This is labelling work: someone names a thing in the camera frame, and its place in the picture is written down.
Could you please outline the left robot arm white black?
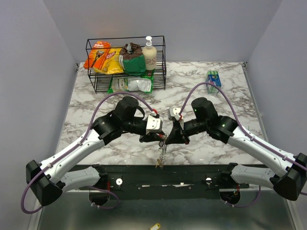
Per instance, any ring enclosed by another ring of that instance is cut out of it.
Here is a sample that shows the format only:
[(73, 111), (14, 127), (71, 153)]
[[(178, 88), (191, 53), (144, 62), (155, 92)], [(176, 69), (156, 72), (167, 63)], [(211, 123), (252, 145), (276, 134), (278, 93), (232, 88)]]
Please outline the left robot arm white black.
[(137, 134), (140, 142), (163, 141), (163, 122), (156, 110), (148, 106), (148, 116), (135, 116), (136, 111), (142, 114), (139, 106), (143, 99), (127, 93), (115, 109), (104, 116), (92, 117), (88, 128), (77, 140), (59, 153), (41, 162), (32, 160), (26, 165), (27, 187), (24, 190), (21, 206), (25, 196), (31, 190), (41, 206), (48, 206), (56, 201), (63, 192), (86, 186), (102, 189), (106, 177), (96, 166), (79, 171), (71, 171), (81, 160), (91, 153), (105, 147), (123, 133)]

